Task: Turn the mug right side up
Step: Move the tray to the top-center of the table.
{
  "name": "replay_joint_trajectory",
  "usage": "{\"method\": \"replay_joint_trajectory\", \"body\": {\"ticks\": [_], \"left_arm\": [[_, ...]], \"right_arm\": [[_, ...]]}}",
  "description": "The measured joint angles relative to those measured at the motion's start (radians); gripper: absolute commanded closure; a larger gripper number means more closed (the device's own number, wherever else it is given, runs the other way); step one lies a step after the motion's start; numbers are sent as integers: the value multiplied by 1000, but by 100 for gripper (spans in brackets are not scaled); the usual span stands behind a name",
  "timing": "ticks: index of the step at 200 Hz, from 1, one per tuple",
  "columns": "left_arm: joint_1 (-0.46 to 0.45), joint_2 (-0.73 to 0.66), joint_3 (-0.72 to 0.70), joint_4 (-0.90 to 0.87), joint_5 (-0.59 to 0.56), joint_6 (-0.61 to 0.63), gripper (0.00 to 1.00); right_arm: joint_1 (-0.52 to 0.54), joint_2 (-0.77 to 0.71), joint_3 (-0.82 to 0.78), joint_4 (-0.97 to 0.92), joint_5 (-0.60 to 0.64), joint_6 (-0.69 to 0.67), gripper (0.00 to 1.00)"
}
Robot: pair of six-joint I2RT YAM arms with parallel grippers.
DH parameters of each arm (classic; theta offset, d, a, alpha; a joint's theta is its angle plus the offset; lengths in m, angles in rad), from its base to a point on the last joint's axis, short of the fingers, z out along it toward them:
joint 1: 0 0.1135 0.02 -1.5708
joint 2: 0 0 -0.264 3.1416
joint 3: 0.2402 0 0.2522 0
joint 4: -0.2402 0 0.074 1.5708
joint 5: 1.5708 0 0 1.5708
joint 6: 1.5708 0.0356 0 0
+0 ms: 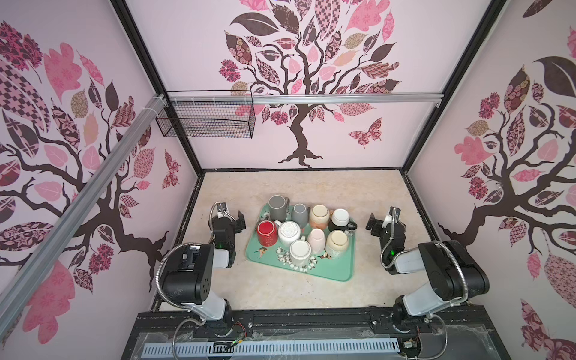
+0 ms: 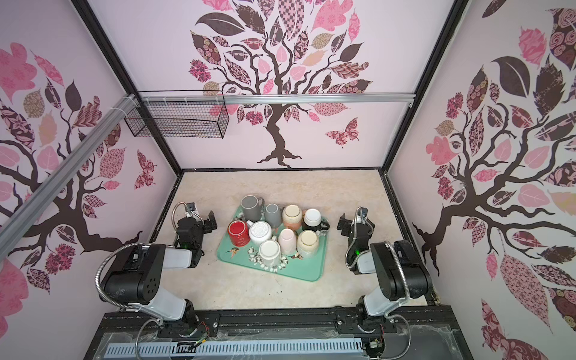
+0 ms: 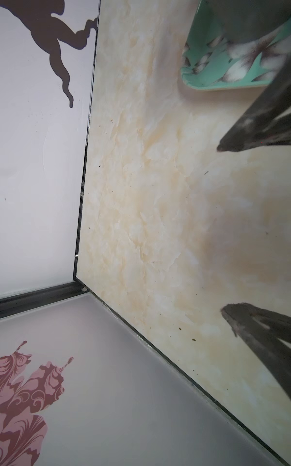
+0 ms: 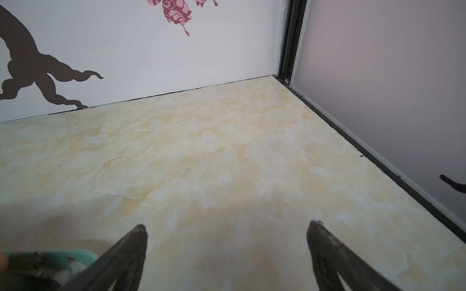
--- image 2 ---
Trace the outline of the white mug red inside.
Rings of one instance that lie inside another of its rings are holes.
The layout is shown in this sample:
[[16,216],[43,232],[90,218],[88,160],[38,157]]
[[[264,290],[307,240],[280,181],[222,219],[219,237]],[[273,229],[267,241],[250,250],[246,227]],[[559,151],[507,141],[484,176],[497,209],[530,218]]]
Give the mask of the white mug red inside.
[[259,256],[264,266],[279,266],[281,262],[281,247],[275,240],[266,240],[259,246]]

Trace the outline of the red mug black handle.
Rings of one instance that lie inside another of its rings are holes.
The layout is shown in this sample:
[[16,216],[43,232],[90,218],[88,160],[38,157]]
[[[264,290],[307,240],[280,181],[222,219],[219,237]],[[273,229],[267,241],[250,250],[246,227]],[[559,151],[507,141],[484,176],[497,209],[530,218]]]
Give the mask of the red mug black handle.
[[237,248],[246,246],[251,240],[249,227],[243,220],[232,221],[227,228],[227,233],[232,245]]

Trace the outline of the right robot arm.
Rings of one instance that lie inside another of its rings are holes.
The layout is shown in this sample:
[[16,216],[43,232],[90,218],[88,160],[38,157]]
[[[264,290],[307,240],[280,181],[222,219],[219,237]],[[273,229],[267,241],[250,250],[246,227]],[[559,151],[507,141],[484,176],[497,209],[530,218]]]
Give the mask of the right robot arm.
[[345,266],[356,275],[375,274],[378,281],[377,287],[355,306],[358,330],[365,333],[372,332],[364,327],[367,319],[390,317],[393,311],[432,289],[431,276],[411,242],[372,242],[375,229],[364,207],[358,207],[351,219],[342,214],[337,223],[337,230],[347,237]]

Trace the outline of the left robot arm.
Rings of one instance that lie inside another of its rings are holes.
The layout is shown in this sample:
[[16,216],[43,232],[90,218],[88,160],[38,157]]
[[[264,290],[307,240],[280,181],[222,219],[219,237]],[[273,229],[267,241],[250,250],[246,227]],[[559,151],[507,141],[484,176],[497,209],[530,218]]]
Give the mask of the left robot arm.
[[162,323],[195,329],[200,324],[192,302],[161,286],[165,270],[193,269],[204,255],[204,235],[218,228],[213,211],[206,219],[183,217],[176,225],[174,245],[131,243],[100,264],[94,282],[100,299],[139,311]]

